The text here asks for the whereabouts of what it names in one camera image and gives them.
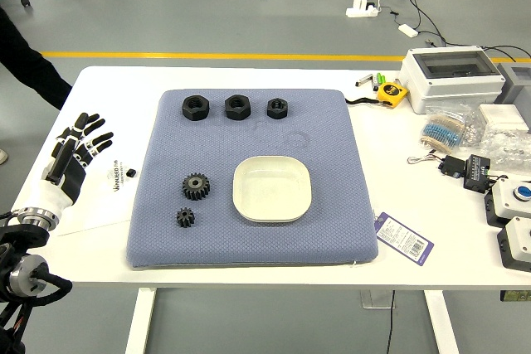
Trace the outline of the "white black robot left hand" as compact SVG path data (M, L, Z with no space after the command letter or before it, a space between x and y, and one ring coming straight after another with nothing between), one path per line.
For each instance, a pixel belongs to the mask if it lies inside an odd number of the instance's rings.
M105 119L99 114L82 113L73 125L56 137L50 161L26 207L43 214L49 223L56 224L62 212L76 203L85 180L86 168L97 155L112 145L114 134L111 132L89 137L104 123Z

